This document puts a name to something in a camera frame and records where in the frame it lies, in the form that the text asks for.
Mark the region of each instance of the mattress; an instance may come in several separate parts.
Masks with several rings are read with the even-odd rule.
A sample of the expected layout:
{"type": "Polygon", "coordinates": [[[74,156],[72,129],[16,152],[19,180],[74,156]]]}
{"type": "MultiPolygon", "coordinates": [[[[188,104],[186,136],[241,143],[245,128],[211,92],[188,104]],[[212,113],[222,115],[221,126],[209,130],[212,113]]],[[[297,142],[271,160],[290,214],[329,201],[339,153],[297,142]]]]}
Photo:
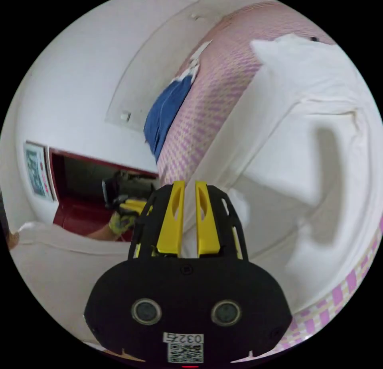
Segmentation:
{"type": "MultiPolygon", "coordinates": [[[[293,322],[281,342],[265,355],[306,340],[339,313],[371,266],[383,231],[379,111],[344,53],[338,58],[340,53],[328,49],[329,54],[319,56],[311,48],[327,46],[303,42],[310,57],[298,56],[294,48],[298,62],[274,60],[271,72],[267,63],[260,69],[186,187],[195,180],[230,187],[228,194],[243,225],[250,261],[276,278],[286,295],[293,322]],[[278,89],[280,78],[275,78],[282,74],[288,76],[281,84],[288,86],[286,93],[278,89]],[[295,85],[304,77],[309,82],[308,95],[297,95],[300,104],[292,105],[295,85]],[[287,97],[291,100],[283,104],[287,97]],[[297,222],[300,218],[311,224],[297,222]]],[[[286,48],[263,49],[263,59],[265,54],[269,58],[287,54],[286,48]]],[[[193,251],[188,243],[195,235],[190,228],[195,218],[192,202],[186,193],[186,254],[193,251]]]]}
{"type": "MultiPolygon", "coordinates": [[[[290,7],[259,3],[225,17],[193,49],[212,43],[200,55],[199,74],[184,100],[158,159],[162,184],[189,181],[228,115],[259,70],[249,43],[295,33],[334,41],[317,25],[290,7]]],[[[186,67],[190,56],[177,75],[186,67]]]]}

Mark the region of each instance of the screw hole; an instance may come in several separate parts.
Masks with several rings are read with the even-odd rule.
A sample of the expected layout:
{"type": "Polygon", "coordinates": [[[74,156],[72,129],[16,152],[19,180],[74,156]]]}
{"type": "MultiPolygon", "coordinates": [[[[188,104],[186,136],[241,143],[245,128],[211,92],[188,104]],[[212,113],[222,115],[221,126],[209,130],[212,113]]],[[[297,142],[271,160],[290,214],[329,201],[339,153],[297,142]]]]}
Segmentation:
{"type": "Polygon", "coordinates": [[[193,267],[191,265],[184,265],[181,267],[181,273],[183,275],[191,275],[193,273],[193,267]]]}

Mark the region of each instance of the qr code label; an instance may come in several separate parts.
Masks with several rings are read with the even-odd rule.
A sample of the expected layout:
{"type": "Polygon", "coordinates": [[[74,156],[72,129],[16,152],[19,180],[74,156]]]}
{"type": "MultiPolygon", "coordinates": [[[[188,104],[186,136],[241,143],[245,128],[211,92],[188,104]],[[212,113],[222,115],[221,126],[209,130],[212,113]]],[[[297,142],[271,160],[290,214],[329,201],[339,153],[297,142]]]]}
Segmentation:
{"type": "Polygon", "coordinates": [[[168,362],[203,363],[203,344],[168,344],[168,362]]]}

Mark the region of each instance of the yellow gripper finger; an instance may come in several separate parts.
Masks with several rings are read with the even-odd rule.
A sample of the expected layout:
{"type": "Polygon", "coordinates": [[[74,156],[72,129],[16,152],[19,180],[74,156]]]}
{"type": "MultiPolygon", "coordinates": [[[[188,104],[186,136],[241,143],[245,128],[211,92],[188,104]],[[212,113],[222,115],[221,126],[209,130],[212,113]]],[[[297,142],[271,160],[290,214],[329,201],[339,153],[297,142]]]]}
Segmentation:
{"type": "Polygon", "coordinates": [[[215,226],[213,210],[205,182],[195,183],[195,200],[197,209],[197,253],[215,255],[219,253],[220,243],[215,226]]]}

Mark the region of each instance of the white bedsheet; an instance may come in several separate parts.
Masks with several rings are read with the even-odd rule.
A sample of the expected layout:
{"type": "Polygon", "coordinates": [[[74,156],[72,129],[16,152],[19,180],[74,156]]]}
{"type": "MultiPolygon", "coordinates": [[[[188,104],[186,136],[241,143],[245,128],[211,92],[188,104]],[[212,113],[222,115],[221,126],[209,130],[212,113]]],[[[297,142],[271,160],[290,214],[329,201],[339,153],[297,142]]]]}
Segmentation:
{"type": "Polygon", "coordinates": [[[196,256],[194,181],[228,192],[250,260],[292,312],[354,268],[383,212],[383,127],[365,82],[334,45],[254,41],[264,66],[186,188],[183,256],[196,256]]]}

